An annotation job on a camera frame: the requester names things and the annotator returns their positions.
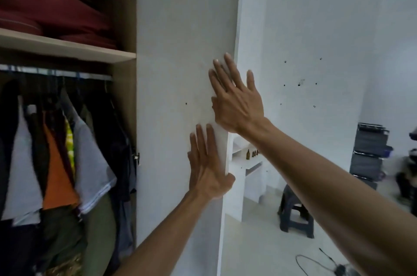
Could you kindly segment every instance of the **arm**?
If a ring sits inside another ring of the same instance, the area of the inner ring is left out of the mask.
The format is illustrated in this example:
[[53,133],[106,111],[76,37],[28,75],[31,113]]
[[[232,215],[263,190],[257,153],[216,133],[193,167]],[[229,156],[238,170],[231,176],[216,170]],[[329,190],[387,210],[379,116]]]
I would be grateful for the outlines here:
[[417,219],[277,129],[263,116],[252,72],[246,87],[225,60],[232,79],[218,61],[209,73],[216,122],[266,156],[362,275],[417,275]]
[[190,191],[115,276],[170,275],[206,205],[232,188],[235,178],[232,174],[225,175],[220,167],[212,126],[207,125],[207,149],[200,125],[197,139],[192,133],[190,141]]

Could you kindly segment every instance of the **forearm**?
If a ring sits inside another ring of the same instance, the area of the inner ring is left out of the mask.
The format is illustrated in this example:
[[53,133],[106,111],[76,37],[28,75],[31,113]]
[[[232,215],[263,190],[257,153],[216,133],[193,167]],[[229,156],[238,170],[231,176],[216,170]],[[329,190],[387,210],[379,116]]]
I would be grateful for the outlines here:
[[417,221],[412,215],[267,119],[240,133],[279,170],[315,220],[364,272],[417,274]]
[[208,201],[196,190],[188,192],[115,276],[170,275]]

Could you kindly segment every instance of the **red folded cloth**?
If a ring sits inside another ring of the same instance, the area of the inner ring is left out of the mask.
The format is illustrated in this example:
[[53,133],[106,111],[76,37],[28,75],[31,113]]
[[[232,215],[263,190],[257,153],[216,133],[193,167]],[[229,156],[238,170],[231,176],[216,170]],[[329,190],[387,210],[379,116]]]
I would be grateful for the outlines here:
[[108,17],[80,0],[0,0],[0,10],[37,22],[52,38],[81,33],[112,37]]
[[61,40],[76,42],[81,44],[93,45],[95,47],[111,48],[116,50],[116,41],[98,36],[93,33],[73,34],[70,36],[60,36]]
[[15,13],[0,10],[0,28],[19,31],[37,36],[42,35],[42,28],[35,21],[26,19]]

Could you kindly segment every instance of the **right hand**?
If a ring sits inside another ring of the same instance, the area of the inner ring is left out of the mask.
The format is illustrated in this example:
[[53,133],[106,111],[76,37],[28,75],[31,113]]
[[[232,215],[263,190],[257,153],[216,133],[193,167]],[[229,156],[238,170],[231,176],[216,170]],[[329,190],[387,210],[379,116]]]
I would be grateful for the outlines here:
[[247,72],[246,87],[230,54],[226,53],[224,60],[231,78],[220,62],[214,60],[216,71],[211,69],[208,73],[211,86],[216,93],[216,97],[212,97],[211,101],[216,123],[226,131],[239,133],[251,122],[263,118],[262,98],[255,87],[252,71]]

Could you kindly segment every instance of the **hand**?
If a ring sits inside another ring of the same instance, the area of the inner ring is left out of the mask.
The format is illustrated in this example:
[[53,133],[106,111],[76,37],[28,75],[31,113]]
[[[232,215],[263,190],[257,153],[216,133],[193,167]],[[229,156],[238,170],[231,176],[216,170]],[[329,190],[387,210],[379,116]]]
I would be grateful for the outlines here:
[[196,131],[197,137],[194,133],[190,134],[191,151],[188,152],[190,190],[197,190],[208,200],[221,198],[232,188],[235,177],[232,174],[225,175],[220,166],[213,127],[207,125],[207,149],[201,125],[197,125]]
[[213,61],[217,73],[211,69],[208,75],[216,97],[211,101],[217,124],[226,131],[239,133],[248,123],[263,118],[262,98],[256,90],[252,71],[247,72],[246,87],[230,54],[226,53],[224,60],[232,78],[218,60]]

